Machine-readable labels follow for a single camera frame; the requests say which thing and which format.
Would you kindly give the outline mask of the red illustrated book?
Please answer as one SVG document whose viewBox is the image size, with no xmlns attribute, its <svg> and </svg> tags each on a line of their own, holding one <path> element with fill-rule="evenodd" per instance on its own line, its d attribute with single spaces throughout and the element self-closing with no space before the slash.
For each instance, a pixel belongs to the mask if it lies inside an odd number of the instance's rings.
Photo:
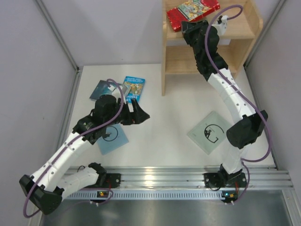
<svg viewBox="0 0 301 226">
<path fill-rule="evenodd" d="M 197 22 L 220 9 L 217 0 L 188 0 L 166 12 L 174 32 L 182 29 L 182 22 Z"/>
</svg>

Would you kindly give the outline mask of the pale green Great Gatsby book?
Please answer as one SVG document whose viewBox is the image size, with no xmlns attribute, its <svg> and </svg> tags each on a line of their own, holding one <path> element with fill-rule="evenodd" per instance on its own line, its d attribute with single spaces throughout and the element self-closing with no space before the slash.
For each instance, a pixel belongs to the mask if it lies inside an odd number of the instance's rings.
<svg viewBox="0 0 301 226">
<path fill-rule="evenodd" d="M 212 111 L 190 130 L 187 136 L 210 155 L 224 141 L 229 128 L 230 123 L 216 111 Z"/>
</svg>

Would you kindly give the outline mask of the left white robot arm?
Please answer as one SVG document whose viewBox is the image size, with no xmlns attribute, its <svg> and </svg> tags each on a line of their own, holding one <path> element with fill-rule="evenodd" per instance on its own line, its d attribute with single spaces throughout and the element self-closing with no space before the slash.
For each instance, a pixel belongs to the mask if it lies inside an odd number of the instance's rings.
<svg viewBox="0 0 301 226">
<path fill-rule="evenodd" d="M 62 146 L 36 172 L 23 175 L 19 184 L 26 196 L 44 215 L 53 213 L 69 195 L 83 188 L 101 188 L 107 180 L 107 171 L 99 163 L 91 163 L 83 170 L 64 177 L 71 164 L 101 137 L 106 137 L 107 127 L 141 124 L 150 118 L 138 104 L 131 100 L 130 111 L 124 98 L 102 95 L 90 114 L 80 119 Z"/>
</svg>

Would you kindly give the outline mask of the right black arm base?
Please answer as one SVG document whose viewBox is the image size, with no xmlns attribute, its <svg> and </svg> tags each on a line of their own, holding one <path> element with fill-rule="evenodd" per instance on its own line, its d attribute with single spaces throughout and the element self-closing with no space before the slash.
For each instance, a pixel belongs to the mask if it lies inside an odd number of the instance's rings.
<svg viewBox="0 0 301 226">
<path fill-rule="evenodd" d="M 234 176 L 222 175 L 221 173 L 205 173 L 205 187 L 216 190 L 217 188 L 235 188 L 236 184 L 239 188 L 245 188 L 247 178 L 245 173 L 240 172 Z"/>
</svg>

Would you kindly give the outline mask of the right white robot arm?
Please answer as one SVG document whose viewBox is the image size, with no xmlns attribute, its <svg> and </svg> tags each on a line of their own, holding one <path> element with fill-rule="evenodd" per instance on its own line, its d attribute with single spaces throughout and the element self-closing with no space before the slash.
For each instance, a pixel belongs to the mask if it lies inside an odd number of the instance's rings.
<svg viewBox="0 0 301 226">
<path fill-rule="evenodd" d="M 228 150 L 218 172 L 213 176 L 206 174 L 209 188 L 231 186 L 241 181 L 242 158 L 262 134 L 264 120 L 268 118 L 265 110 L 257 113 L 243 99 L 228 64 L 219 54 L 219 28 L 222 26 L 222 23 L 209 25 L 206 20 L 182 22 L 183 38 L 193 49 L 198 71 L 216 89 L 234 122 L 226 131 Z"/>
</svg>

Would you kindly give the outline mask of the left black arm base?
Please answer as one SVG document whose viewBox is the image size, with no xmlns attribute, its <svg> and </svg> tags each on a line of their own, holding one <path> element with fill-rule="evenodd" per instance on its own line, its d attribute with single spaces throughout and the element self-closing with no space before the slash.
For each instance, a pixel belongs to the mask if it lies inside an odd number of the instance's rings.
<svg viewBox="0 0 301 226">
<path fill-rule="evenodd" d="M 99 187 L 100 188 L 118 188 L 121 183 L 121 174 L 119 173 L 107 173 L 105 176 L 101 176 Z"/>
</svg>

